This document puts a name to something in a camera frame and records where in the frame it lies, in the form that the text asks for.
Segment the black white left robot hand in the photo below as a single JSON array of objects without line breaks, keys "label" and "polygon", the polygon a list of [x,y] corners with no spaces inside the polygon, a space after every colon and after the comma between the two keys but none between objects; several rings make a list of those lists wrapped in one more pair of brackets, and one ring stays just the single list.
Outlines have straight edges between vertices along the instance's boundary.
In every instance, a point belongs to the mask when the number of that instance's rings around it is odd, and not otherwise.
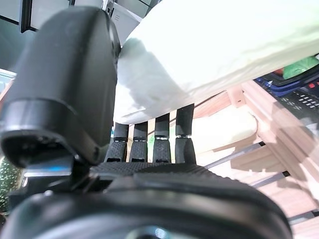
[{"label": "black white left robot hand", "polygon": [[196,163],[194,105],[166,73],[149,93],[177,108],[156,118],[153,162],[146,121],[113,122],[120,42],[108,14],[71,7],[51,17],[21,59],[0,113],[0,147],[23,168],[9,194],[3,239],[291,239],[284,212],[257,189]]}]

